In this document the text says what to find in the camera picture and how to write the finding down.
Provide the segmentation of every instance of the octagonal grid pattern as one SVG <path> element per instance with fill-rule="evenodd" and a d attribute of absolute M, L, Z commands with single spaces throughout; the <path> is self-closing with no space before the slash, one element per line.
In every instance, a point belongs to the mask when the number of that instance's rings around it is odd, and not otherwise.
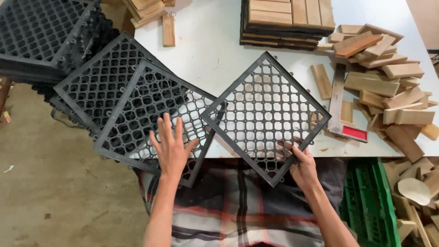
<path fill-rule="evenodd" d="M 295 162 L 277 153 L 277 141 L 299 138 L 303 150 L 330 119 L 329 113 L 265 52 L 218 99 L 228 107 L 219 125 L 202 114 L 212 128 L 272 186 Z M 321 118 L 311 120 L 315 113 Z"/>
<path fill-rule="evenodd" d="M 92 3 L 6 0 L 0 14 L 0 54 L 52 61 L 87 6 Z"/>
<path fill-rule="evenodd" d="M 181 184 L 191 187 L 214 136 L 214 131 L 201 119 L 200 113 L 215 97 L 147 61 L 139 65 L 139 70 L 142 74 L 133 76 L 94 151 L 160 175 L 157 152 L 151 144 L 149 132 L 154 131 L 160 142 L 157 119 L 169 113 L 174 129 L 177 117 L 181 117 L 184 143 L 194 138 L 200 140 L 181 176 Z"/>
<path fill-rule="evenodd" d="M 54 89 L 99 135 L 143 59 L 167 69 L 136 40 L 122 33 Z"/>

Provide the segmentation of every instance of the left hand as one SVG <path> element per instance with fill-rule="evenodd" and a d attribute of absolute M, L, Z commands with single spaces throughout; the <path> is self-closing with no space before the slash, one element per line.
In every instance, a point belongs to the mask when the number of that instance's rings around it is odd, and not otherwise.
<path fill-rule="evenodd" d="M 159 118 L 157 124 L 161 144 L 155 139 L 153 131 L 150 131 L 149 136 L 151 144 L 157 150 L 158 161 L 162 169 L 161 176 L 180 180 L 187 159 L 192 149 L 198 144 L 199 139 L 191 140 L 184 148 L 182 120 L 180 117 L 177 118 L 175 135 L 173 136 L 169 113 L 163 114 L 163 119 Z"/>

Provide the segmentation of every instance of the stack of black plastic tiles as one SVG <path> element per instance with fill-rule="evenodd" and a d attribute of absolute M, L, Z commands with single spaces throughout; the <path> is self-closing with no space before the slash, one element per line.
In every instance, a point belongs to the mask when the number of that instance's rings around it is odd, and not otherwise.
<path fill-rule="evenodd" d="M 173 125 L 181 117 L 185 143 L 200 139 L 180 182 L 192 186 L 215 133 L 200 115 L 216 97 L 175 76 L 131 36 L 122 33 L 54 89 L 59 96 L 50 101 L 90 131 L 95 152 L 154 175 L 160 168 L 149 133 L 157 135 L 164 113 Z"/>
<path fill-rule="evenodd" d="M 53 86 L 119 34 L 99 3 L 5 0 L 0 6 L 0 74 L 31 84 L 48 101 Z"/>

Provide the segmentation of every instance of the concrete floor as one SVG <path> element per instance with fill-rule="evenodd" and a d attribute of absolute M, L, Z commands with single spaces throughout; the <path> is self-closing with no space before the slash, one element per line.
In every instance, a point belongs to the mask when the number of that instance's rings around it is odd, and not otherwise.
<path fill-rule="evenodd" d="M 135 174 L 93 153 L 87 131 L 50 118 L 29 85 L 15 84 L 7 105 L 13 122 L 0 127 L 0 247 L 141 246 L 148 215 Z"/>

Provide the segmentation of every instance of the workbench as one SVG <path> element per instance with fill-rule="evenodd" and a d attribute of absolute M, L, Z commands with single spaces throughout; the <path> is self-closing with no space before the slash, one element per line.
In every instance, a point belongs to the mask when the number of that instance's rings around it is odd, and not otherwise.
<path fill-rule="evenodd" d="M 364 25 L 369 23 L 405 36 L 398 44 L 398 53 L 409 59 L 421 61 L 425 71 L 420 88 L 430 91 L 431 100 L 439 101 L 439 79 L 436 76 L 425 45 L 404 0 L 332 0 L 336 26 L 340 24 Z M 322 105 L 310 66 L 324 64 L 332 81 L 334 65 L 345 60 L 334 58 L 331 53 L 290 51 L 265 47 L 239 45 L 241 2 L 236 0 L 179 0 L 175 12 L 176 47 L 162 45 L 161 21 L 136 30 L 135 39 L 163 62 L 173 73 L 187 82 L 219 96 L 226 90 L 264 51 L 269 51 L 294 78 Z M 352 101 L 358 96 L 345 90 L 344 99 Z M 439 106 L 431 108 L 438 111 Z M 360 111 L 354 110 L 354 124 L 366 130 L 367 121 Z M 439 116 L 434 124 L 439 125 Z M 403 156 L 394 151 L 375 133 L 369 132 L 369 143 L 343 142 L 320 132 L 310 145 L 315 157 L 328 156 Z M 416 139 L 426 156 L 439 156 L 439 142 L 423 135 Z M 216 135 L 207 153 L 208 158 L 239 157 L 220 136 Z"/>

